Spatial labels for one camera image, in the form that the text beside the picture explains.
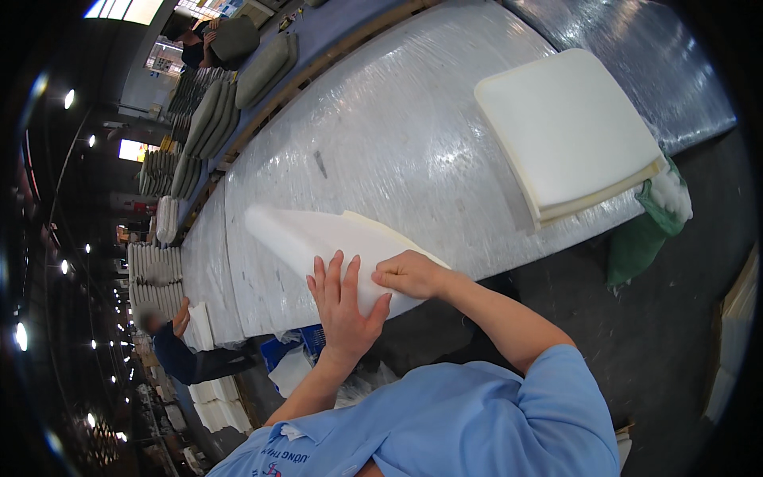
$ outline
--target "foam cushion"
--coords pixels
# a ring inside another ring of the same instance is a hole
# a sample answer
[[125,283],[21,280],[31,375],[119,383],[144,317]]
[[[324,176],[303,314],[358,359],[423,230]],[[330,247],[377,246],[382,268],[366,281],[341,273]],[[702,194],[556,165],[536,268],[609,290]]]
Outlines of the foam cushion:
[[228,124],[230,123],[230,117],[233,112],[233,109],[236,107],[236,85],[230,85],[230,88],[228,90],[228,96],[225,98],[225,105],[223,107],[223,115],[220,118],[220,121],[217,123],[217,126],[215,127],[214,131],[212,131],[212,134],[210,135],[209,139],[207,139],[207,143],[204,145],[204,147],[201,149],[201,152],[198,154],[199,157],[202,159],[209,159],[212,156],[213,152],[216,152],[220,149],[218,144],[220,143],[220,138],[223,137],[223,134],[228,129]]
[[185,182],[185,174],[188,170],[189,160],[190,159],[188,158],[188,154],[183,153],[180,155],[180,160],[178,161],[178,165],[175,168],[175,176],[172,178],[172,188],[169,192],[172,198],[180,198],[180,191],[182,189],[183,183]]
[[217,101],[214,103],[214,110],[212,111],[212,116],[209,118],[209,122],[204,127],[204,132],[201,133],[201,136],[196,141],[196,145],[193,148],[193,152],[191,153],[191,156],[198,158],[199,153],[202,149],[204,149],[204,146],[207,144],[207,141],[209,140],[209,137],[212,135],[212,131],[217,127],[217,123],[220,122],[220,118],[223,116],[223,110],[225,109],[225,104],[228,99],[228,89],[230,88],[230,83],[225,82],[222,84],[220,88],[220,94],[217,96]]
[[288,60],[286,32],[277,34],[238,75],[236,107],[244,109]]
[[[207,31],[211,31],[209,27],[204,29],[204,32]],[[259,31],[247,16],[223,21],[214,31],[217,32],[217,37],[210,46],[223,61],[248,55],[259,46]]]
[[262,101],[262,98],[265,98],[265,95],[267,95],[271,89],[275,87],[275,85],[278,84],[279,81],[281,81],[284,76],[286,76],[286,73],[289,72],[292,68],[294,68],[294,65],[297,64],[297,58],[298,58],[298,43],[297,43],[297,34],[289,34],[286,36],[286,42],[288,46],[288,60],[286,60],[286,63],[281,66],[281,68],[275,73],[275,75],[268,81],[265,86],[259,90],[259,93],[257,93],[254,98],[252,98],[252,101],[247,105],[248,108],[253,108],[257,105],[260,101]]
[[217,146],[215,146],[215,148],[212,150],[212,157],[215,157],[217,153],[220,152],[225,143],[228,141],[228,138],[230,138],[230,135],[233,134],[233,132],[236,130],[236,126],[238,126],[238,121],[240,118],[241,110],[234,104],[230,111],[230,121],[228,122],[228,127],[226,128],[225,132],[223,132],[220,140],[217,142]]
[[188,129],[188,139],[185,141],[185,152],[190,153],[196,147],[207,123],[212,119],[214,109],[217,107],[217,98],[223,88],[223,80],[215,79],[204,94],[201,102],[191,117],[191,127]]

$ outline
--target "window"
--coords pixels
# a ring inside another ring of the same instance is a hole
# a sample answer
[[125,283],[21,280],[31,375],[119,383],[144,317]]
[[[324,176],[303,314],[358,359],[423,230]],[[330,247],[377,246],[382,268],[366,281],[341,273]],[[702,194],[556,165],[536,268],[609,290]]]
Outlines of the window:
[[162,0],[98,0],[85,13],[85,18],[112,18],[151,24]]
[[139,163],[143,162],[146,153],[159,150],[159,146],[139,143],[134,140],[123,139],[119,146],[119,159],[133,160]]

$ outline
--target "person's right hand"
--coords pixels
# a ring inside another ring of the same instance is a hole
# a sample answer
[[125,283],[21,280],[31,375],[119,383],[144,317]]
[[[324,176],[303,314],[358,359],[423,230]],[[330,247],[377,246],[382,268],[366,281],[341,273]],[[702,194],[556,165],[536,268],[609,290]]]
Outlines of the person's right hand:
[[209,44],[214,41],[214,39],[217,38],[217,32],[216,31],[208,31],[204,34],[204,48],[209,48]]
[[371,280],[377,285],[392,288],[419,300],[440,296],[445,281],[452,272],[426,255],[406,250],[376,265]]

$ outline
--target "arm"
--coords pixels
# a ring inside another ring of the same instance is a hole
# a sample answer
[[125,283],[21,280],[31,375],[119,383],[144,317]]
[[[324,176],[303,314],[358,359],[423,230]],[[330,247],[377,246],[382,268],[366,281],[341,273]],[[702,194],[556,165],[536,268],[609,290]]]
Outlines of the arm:
[[188,322],[191,320],[191,314],[188,312],[189,300],[187,296],[183,297],[182,304],[180,305],[180,311],[172,319],[172,332],[180,338],[185,333],[185,329],[188,327]]
[[528,307],[474,283],[468,276],[406,250],[380,262],[374,282],[413,298],[440,298],[470,317],[498,351],[527,374],[535,359],[551,346],[571,344],[567,334]]
[[217,38],[217,33],[214,31],[204,34],[204,59],[198,64],[199,68],[211,68],[214,65],[210,44],[215,38]]
[[337,251],[325,272],[324,261],[315,257],[315,277],[307,277],[307,287],[318,307],[326,346],[315,367],[265,422],[266,426],[333,409],[339,386],[382,333],[392,294],[380,297],[369,318],[363,317],[358,311],[360,257],[350,261],[340,284],[343,260],[342,251]]

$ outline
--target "shirt logo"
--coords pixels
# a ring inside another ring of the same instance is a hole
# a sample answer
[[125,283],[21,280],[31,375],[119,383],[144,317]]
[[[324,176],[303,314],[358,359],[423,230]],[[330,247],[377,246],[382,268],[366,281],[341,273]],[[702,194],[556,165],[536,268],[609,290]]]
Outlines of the shirt logo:
[[275,468],[275,462],[268,464],[268,473],[264,475],[274,475],[275,477],[281,477],[281,473]]

